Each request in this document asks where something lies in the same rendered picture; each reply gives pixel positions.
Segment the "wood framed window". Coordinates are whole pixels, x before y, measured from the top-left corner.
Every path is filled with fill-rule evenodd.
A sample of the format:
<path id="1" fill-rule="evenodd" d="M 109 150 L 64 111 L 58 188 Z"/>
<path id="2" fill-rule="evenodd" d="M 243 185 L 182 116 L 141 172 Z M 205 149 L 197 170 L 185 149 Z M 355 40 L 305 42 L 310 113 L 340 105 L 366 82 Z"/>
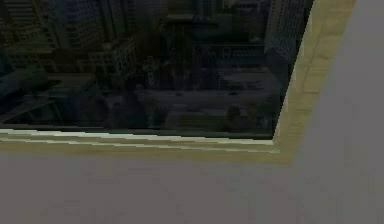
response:
<path id="1" fill-rule="evenodd" d="M 289 164 L 356 0 L 0 0 L 0 150 Z"/>

